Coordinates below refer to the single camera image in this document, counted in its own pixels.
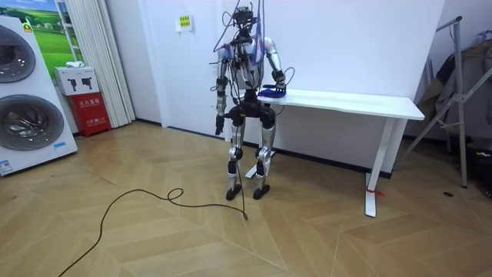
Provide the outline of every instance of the silver leg cover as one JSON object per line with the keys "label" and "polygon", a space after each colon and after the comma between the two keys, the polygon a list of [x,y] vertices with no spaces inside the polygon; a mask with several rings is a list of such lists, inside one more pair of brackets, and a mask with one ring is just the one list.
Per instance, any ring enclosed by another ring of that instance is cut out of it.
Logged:
{"label": "silver leg cover", "polygon": [[261,149],[258,153],[258,163],[256,165],[256,179],[258,180],[257,189],[260,190],[263,189],[267,180],[268,170],[270,169],[271,148],[274,145],[276,129],[276,124],[270,129],[261,129]]}
{"label": "silver leg cover", "polygon": [[238,155],[238,149],[243,148],[243,138],[244,138],[244,126],[246,125],[246,120],[243,124],[236,127],[232,125],[232,147],[229,149],[229,163],[228,163],[228,178],[229,178],[229,190],[234,190],[238,180],[238,169],[239,160],[242,158],[241,154]]}

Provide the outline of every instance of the white curtain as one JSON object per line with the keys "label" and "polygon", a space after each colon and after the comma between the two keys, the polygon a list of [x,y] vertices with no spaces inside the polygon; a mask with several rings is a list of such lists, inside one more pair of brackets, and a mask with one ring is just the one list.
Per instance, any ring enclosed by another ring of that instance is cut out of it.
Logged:
{"label": "white curtain", "polygon": [[135,120],[105,0],[65,0],[85,64],[93,67],[111,127]]}

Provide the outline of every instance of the washing machine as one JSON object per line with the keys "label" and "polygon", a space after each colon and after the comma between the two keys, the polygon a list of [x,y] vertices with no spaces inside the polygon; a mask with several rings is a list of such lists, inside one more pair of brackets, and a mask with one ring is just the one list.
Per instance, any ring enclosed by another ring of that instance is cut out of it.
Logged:
{"label": "washing machine", "polygon": [[0,16],[0,175],[76,151],[34,33]]}

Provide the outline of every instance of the green field poster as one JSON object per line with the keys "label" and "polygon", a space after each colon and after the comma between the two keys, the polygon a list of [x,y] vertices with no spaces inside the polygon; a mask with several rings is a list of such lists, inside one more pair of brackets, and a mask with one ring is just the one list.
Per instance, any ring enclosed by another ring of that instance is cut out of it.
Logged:
{"label": "green field poster", "polygon": [[29,20],[52,79],[55,79],[55,66],[65,66],[66,62],[74,61],[54,0],[1,0],[0,11]]}

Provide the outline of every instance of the tripod stand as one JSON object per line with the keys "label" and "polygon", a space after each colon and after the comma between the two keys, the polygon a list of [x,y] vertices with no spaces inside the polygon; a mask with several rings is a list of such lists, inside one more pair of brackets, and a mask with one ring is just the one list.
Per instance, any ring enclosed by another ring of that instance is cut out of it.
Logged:
{"label": "tripod stand", "polygon": [[[460,129],[460,167],[461,167],[461,186],[466,189],[467,184],[467,156],[466,156],[466,145],[465,145],[465,129],[464,129],[464,104],[467,100],[473,96],[473,94],[486,82],[486,80],[492,76],[492,68],[474,85],[469,92],[463,92],[463,65],[461,63],[461,43],[460,43],[460,21],[461,16],[449,21],[448,23],[437,28],[436,32],[440,30],[453,26],[454,32],[454,55],[455,55],[455,74],[456,74],[456,90],[452,97],[447,101],[446,105],[434,116],[434,118],[429,122],[427,127],[419,134],[418,137],[410,144],[405,153],[398,159],[397,165],[407,157],[408,154],[415,148],[417,143],[431,130],[431,128],[439,122],[441,128],[447,128],[455,125],[459,125]],[[454,104],[458,104],[458,120],[459,122],[453,124],[446,124],[441,121],[443,115],[446,114],[447,110]]]}

